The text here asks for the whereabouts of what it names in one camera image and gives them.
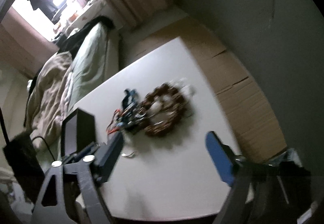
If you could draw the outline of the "black jewelry box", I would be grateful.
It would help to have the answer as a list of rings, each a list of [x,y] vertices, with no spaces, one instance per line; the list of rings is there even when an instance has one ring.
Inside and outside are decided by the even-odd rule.
[[[61,132],[61,156],[78,153],[96,141],[93,115],[77,108],[64,119]]]

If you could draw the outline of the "colourful jewelry pile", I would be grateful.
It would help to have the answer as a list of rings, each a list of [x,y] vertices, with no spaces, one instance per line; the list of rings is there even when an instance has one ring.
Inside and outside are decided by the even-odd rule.
[[[125,97],[121,102],[121,108],[113,113],[110,124],[106,127],[107,136],[116,132],[137,134],[146,122],[146,111],[140,110],[140,101],[135,89],[125,89]]]

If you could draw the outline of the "cardboard box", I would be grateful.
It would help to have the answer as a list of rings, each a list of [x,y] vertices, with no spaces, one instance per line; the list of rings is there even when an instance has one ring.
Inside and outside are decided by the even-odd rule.
[[[177,37],[182,38],[207,77],[243,155],[263,163],[286,150],[284,135],[262,90],[239,60],[197,20],[185,17],[135,41],[125,64]]]

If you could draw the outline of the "black bag on floor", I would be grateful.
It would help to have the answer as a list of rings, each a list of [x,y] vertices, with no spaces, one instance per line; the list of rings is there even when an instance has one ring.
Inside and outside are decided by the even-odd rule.
[[[30,135],[22,132],[3,147],[4,156],[14,177],[32,203],[36,203],[45,174],[37,161]]]

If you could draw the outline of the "beige blanket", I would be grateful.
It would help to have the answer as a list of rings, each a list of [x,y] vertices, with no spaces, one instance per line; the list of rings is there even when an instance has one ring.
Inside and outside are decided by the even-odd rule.
[[[55,54],[44,64],[36,79],[27,103],[25,123],[36,149],[45,147],[39,136],[49,145],[60,137],[64,118],[63,97],[71,67],[70,52]]]

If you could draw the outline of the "white plastic bag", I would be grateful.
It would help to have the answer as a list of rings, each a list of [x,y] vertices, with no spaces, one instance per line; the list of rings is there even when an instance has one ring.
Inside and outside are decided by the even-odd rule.
[[[195,95],[195,88],[188,82],[186,78],[176,80],[174,82],[174,86],[177,87],[186,97],[193,97]]]

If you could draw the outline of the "green bed mattress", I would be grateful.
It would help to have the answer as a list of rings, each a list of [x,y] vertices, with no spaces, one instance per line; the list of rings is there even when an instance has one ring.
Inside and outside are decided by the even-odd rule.
[[[119,43],[117,30],[97,23],[83,43],[72,64],[71,96],[68,111],[104,81],[119,72]]]

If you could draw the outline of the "black clothing on bed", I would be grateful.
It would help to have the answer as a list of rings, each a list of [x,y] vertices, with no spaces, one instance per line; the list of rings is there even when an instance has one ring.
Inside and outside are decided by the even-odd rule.
[[[83,41],[85,40],[86,36],[89,32],[98,24],[102,23],[107,30],[111,31],[115,29],[115,25],[113,21],[106,17],[106,16],[98,16],[91,21],[89,21],[81,30],[77,33],[73,34],[72,36],[68,37],[66,40],[62,42],[59,47],[58,54],[63,52],[70,52],[70,54],[75,57],[77,52],[79,51]]]

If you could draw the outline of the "cluttered desk by window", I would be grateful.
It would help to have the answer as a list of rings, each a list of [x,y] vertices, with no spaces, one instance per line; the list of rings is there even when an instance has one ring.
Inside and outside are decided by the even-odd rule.
[[[52,19],[54,38],[70,35],[73,29],[83,28],[89,21],[103,14],[105,0],[66,0]]]

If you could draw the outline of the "black hanging garment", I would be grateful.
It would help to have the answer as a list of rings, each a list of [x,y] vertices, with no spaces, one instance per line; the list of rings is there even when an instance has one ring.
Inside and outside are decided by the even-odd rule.
[[[53,3],[53,0],[28,0],[33,10],[40,9],[47,18],[53,19],[58,11],[57,6]]]

